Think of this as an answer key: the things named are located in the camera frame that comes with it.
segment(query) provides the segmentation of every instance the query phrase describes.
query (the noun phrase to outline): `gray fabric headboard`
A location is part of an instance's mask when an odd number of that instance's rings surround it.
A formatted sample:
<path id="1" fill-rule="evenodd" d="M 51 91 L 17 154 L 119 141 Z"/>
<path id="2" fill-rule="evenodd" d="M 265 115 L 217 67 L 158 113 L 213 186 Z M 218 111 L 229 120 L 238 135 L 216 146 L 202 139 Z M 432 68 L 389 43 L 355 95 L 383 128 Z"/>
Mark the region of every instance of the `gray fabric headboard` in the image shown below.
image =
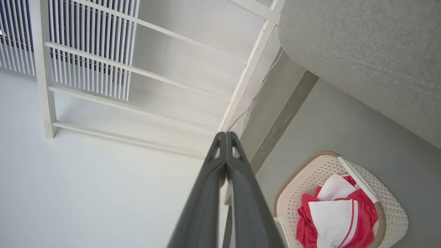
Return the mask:
<path id="1" fill-rule="evenodd" d="M 286 0 L 297 63 L 441 149 L 441 1 Z"/>

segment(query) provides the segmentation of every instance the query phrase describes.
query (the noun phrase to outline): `woven pattern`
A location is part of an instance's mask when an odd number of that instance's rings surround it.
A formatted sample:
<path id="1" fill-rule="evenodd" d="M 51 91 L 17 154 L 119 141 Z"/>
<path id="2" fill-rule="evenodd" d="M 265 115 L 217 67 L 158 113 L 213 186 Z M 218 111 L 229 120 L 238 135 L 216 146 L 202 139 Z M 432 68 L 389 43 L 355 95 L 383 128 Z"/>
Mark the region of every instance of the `woven pattern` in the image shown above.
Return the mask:
<path id="1" fill-rule="evenodd" d="M 372 173 L 361 166 L 352 165 L 378 195 L 386 215 L 386 235 L 380 248 L 391 247 L 402 239 L 407 232 L 409 220 L 406 212 L 391 192 Z"/>
<path id="2" fill-rule="evenodd" d="M 389 190 L 374 175 L 361 166 L 353 166 L 378 195 L 384 208 L 386 232 L 379 247 L 391 247 L 406 234 L 407 215 Z M 277 217 L 283 223 L 291 248 L 302 248 L 295 238 L 297 222 L 300 218 L 297 209 L 301 205 L 302 194 L 314 195 L 316 187 L 323 185 L 334 174 L 347 175 L 348 172 L 336 157 L 321 155 L 304 168 L 294 172 L 277 194 L 275 210 Z"/>
<path id="3" fill-rule="evenodd" d="M 297 222 L 300 218 L 297 209 L 302 204 L 302 194 L 314 195 L 317 186 L 323 185 L 334 174 L 348 173 L 337 158 L 329 155 L 320 156 L 304 168 L 280 195 L 277 216 L 283 219 L 291 248 L 303 247 L 295 238 Z"/>

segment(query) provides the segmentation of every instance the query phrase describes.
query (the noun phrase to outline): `wire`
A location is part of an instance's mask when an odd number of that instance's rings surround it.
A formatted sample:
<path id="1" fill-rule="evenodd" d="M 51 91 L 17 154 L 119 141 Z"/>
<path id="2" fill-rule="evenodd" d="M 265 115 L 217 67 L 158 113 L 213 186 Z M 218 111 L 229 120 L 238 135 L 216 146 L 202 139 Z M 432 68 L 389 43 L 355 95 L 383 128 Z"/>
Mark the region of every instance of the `wire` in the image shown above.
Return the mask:
<path id="1" fill-rule="evenodd" d="M 274 62 L 274 64 L 269 68 L 268 72 L 266 73 L 265 78 L 263 79 L 263 82 L 262 82 L 262 84 L 260 85 L 260 89 L 259 89 L 259 91 L 257 92 L 257 94 L 254 96 L 254 98 L 253 98 L 253 100 L 251 101 L 250 106 L 248 107 L 248 109 L 245 110 L 245 112 L 243 112 L 243 113 L 242 113 L 242 114 L 241 114 L 241 115 L 240 115 L 240 116 L 239 116 L 239 117 L 233 122 L 233 124 L 231 124 L 231 126 L 227 129 L 227 132 L 230 131 L 230 129 L 234 126 L 234 124 L 236 124 L 236 122 L 237 122 L 240 118 L 242 118 L 242 116 L 243 116 L 244 114 L 246 114 L 248 111 L 250 111 L 251 106 L 253 105 L 254 100 L 256 99 L 256 97 L 259 95 L 260 91 L 261 91 L 262 88 L 263 88 L 263 84 L 265 83 L 266 78 L 268 77 L 269 72 L 274 68 L 274 66 L 277 64 L 277 62 L 279 62 L 279 59 L 282 57 L 282 54 L 283 54 L 283 49 L 282 49 L 282 52 L 280 53 L 279 57 L 277 58 L 276 62 Z"/>

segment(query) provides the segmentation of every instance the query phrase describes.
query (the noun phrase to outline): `red cloth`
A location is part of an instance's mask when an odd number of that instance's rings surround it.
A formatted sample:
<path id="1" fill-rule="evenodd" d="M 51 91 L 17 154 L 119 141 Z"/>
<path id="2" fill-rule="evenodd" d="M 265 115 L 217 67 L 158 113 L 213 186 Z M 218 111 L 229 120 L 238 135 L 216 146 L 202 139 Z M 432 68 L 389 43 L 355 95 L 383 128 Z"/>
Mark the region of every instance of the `red cloth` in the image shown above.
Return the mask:
<path id="1" fill-rule="evenodd" d="M 356 182 L 351 176 L 344 177 L 352 186 L 356 185 Z M 300 241 L 304 248 L 317 248 L 317 237 L 318 233 L 314 226 L 311 217 L 311 211 L 309 208 L 309 202 L 319 202 L 317 195 L 321 190 L 321 186 L 318 186 L 315 192 L 315 196 L 308 194 L 302 195 L 302 205 L 298 208 L 298 213 L 300 219 L 297 223 L 297 233 L 296 238 Z M 355 234 L 351 238 L 350 242 L 346 242 L 345 246 L 341 248 L 365 248 L 369 246 L 374 241 L 374 233 L 372 228 L 375 222 L 378 220 L 378 214 L 375 210 L 374 203 L 369 199 L 369 197 L 364 193 L 363 190 L 359 189 L 349 194 L 346 198 L 338 198 L 338 200 L 356 200 L 358 201 L 358 221 L 356 225 Z"/>

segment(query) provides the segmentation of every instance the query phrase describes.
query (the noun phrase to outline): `gray wall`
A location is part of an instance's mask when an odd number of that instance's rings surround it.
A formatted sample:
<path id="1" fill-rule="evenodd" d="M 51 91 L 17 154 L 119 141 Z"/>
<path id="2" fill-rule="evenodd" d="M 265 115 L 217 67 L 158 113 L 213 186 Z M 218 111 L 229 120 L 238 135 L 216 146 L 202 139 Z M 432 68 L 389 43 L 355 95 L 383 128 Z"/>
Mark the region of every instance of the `gray wall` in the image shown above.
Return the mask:
<path id="1" fill-rule="evenodd" d="M 34 79 L 0 71 L 0 248 L 166 247 L 201 159 L 63 129 L 45 138 Z"/>
<path id="2" fill-rule="evenodd" d="M 398 199 L 410 224 L 394 247 L 441 246 L 441 150 L 321 79 L 256 176 L 271 210 L 282 183 L 320 150 L 365 167 Z"/>

